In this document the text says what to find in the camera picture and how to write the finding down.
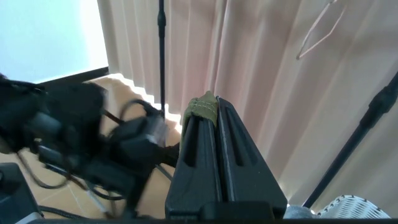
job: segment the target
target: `curtain fold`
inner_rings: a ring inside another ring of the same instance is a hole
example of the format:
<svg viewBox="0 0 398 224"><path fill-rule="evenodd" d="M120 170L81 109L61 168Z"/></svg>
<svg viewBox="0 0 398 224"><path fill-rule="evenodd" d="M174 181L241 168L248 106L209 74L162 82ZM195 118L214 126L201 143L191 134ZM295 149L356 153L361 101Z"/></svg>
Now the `curtain fold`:
<svg viewBox="0 0 398 224"><path fill-rule="evenodd" d="M340 22L325 41L297 60L305 35L328 2L165 0L169 111L183 113L193 97L207 90L230 101L290 203L303 203L310 195L368 103L398 70L394 0L331 4L305 49L331 31L346 7ZM109 69L159 102L158 2L98 3ZM370 172L372 167L357 159L344 170ZM373 187L364 190L347 182L352 172L340 172L313 209L341 194L359 194L398 215L391 198L387 203ZM375 174L368 178L380 179ZM393 194L392 188L386 194Z"/></svg>

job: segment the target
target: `tiled floor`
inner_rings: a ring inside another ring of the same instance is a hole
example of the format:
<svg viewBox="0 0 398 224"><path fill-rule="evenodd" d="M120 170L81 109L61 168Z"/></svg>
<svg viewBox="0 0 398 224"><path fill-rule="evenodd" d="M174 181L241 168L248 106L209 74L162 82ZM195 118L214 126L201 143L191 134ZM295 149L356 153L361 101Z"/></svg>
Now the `tiled floor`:
<svg viewBox="0 0 398 224"><path fill-rule="evenodd" d="M123 103L133 98L140 98L131 91L131 89L120 82L119 80L111 78L102 78L96 80L96 83L105 87L108 90L108 109L111 113L117 114L118 109ZM144 114L141 106L133 106L126 114L127 118L134 118ZM167 139L168 145L173 145L179 142L180 134L174 130L176 125L175 122L167 121L170 128L169 136ZM103 132L107 133L115 127L115 124L108 118L104 120ZM27 159L34 172L46 183L56 184L62 180L62 176L50 172L42 167L42 164L37 161L35 155L28 151L24 151L23 155ZM0 154L0 162L18 162L14 155ZM164 167L172 174L174 168L165 166ZM74 184L69 184L67 187L58 190L47 190L36 186L30 180L25 170L21 167L22 173L28 181L31 191L39 205L45 205L49 207L60 208L62 210L83 215L88 218L104 218L101 211L94 205L91 199L85 192L79 189ZM156 218L164 217L164 202L169 190L170 181L163 176L157 169L155 169L152 177L147 183L144 195L141 198L138 206L138 211L141 215L151 215ZM110 208L109 201L100 199L108 208ZM123 201L117 202L118 212L122 211ZM46 218L61 218L56 215L45 213Z"/></svg>

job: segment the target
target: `pleated curtain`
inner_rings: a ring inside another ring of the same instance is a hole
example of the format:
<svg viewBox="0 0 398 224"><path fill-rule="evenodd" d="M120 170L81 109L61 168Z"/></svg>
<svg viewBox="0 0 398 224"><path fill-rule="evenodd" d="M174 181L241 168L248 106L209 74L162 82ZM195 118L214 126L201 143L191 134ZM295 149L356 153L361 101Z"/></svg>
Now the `pleated curtain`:
<svg viewBox="0 0 398 224"><path fill-rule="evenodd" d="M395 0L330 4L303 51L335 29L297 60L328 2L165 0L169 111L183 113L207 90L230 101L291 204L307 199L371 99L398 71ZM111 73L159 102L158 1L98 3ZM398 216L397 107L360 144L315 211L353 194Z"/></svg>

